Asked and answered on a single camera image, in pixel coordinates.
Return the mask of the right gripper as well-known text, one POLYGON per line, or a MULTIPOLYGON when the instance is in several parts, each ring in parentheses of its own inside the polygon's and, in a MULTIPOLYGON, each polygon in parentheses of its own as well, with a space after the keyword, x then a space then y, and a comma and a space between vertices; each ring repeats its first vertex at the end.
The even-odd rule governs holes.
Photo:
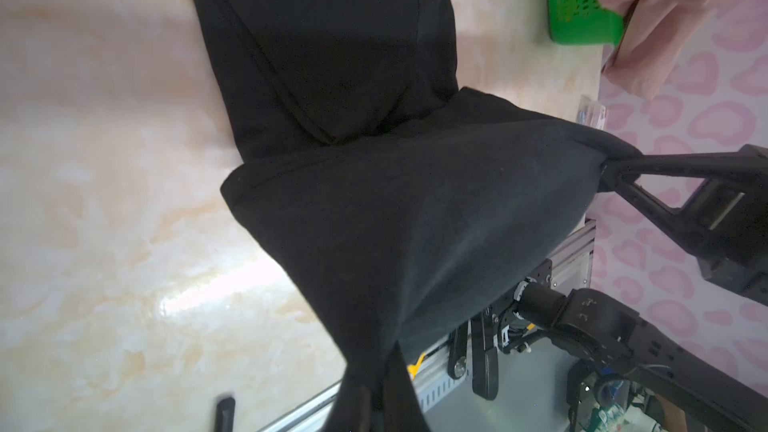
POLYGON ((604 164, 599 190, 616 192, 686 253, 697 256, 707 282, 767 303, 765 147, 610 160, 604 164), (637 185, 642 175, 704 179, 684 206, 690 217, 637 185))

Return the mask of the pink garment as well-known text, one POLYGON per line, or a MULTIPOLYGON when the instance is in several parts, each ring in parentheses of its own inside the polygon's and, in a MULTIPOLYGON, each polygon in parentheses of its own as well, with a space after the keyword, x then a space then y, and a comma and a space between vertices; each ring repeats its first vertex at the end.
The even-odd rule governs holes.
POLYGON ((711 12, 730 0, 598 0, 628 19, 604 77, 625 92, 652 99, 688 40, 711 12))

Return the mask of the black marker pen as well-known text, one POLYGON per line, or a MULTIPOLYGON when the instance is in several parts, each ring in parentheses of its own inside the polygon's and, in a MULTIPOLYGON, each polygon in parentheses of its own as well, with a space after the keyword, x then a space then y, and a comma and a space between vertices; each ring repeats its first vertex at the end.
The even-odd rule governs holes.
POLYGON ((213 432, 232 432, 236 400, 232 396, 220 399, 215 408, 213 432))

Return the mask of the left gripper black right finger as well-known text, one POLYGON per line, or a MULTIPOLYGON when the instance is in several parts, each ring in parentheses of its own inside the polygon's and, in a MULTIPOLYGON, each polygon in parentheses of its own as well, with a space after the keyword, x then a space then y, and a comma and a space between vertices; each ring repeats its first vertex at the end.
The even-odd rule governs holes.
POLYGON ((388 357, 382 393, 386 432, 430 432, 399 344, 388 357))

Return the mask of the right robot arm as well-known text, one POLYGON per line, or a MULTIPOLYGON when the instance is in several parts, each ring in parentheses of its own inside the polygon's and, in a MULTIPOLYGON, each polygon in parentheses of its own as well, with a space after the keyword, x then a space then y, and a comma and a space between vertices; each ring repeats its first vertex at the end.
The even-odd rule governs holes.
MULTIPOLYGON (((766 148, 610 161, 601 186, 697 257, 706 281, 767 302, 766 148)), ((712 431, 767 428, 766 397, 685 351, 602 292, 562 295, 522 283, 514 309, 537 326, 536 336, 661 394, 712 431)))

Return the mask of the black shirt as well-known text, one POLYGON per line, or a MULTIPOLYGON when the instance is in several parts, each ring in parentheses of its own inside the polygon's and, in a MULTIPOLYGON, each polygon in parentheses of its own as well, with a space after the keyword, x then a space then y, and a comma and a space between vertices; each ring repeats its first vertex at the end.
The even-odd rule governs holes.
POLYGON ((575 228, 608 133, 457 83, 451 0, 194 0, 242 164, 221 192, 371 391, 575 228))

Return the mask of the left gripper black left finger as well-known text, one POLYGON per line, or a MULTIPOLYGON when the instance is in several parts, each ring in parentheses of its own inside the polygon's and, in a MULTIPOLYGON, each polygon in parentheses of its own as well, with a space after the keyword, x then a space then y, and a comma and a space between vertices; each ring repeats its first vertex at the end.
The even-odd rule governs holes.
POLYGON ((371 391, 357 378, 344 377, 323 432, 362 432, 371 426, 371 391))

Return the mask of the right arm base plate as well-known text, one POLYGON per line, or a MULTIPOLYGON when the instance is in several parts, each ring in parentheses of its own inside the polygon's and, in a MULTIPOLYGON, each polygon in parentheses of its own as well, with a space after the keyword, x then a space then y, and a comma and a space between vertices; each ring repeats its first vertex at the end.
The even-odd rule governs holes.
POLYGON ((552 280, 552 261, 549 258, 544 259, 528 274, 527 278, 532 282, 550 288, 552 280))

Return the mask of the green plastic laundry basket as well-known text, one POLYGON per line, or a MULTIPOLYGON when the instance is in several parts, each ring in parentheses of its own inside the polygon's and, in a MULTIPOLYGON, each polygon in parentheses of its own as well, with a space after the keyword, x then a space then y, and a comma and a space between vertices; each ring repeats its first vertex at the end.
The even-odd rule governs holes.
POLYGON ((624 33, 623 18, 597 0, 547 0, 549 34, 561 45, 614 45, 624 33))

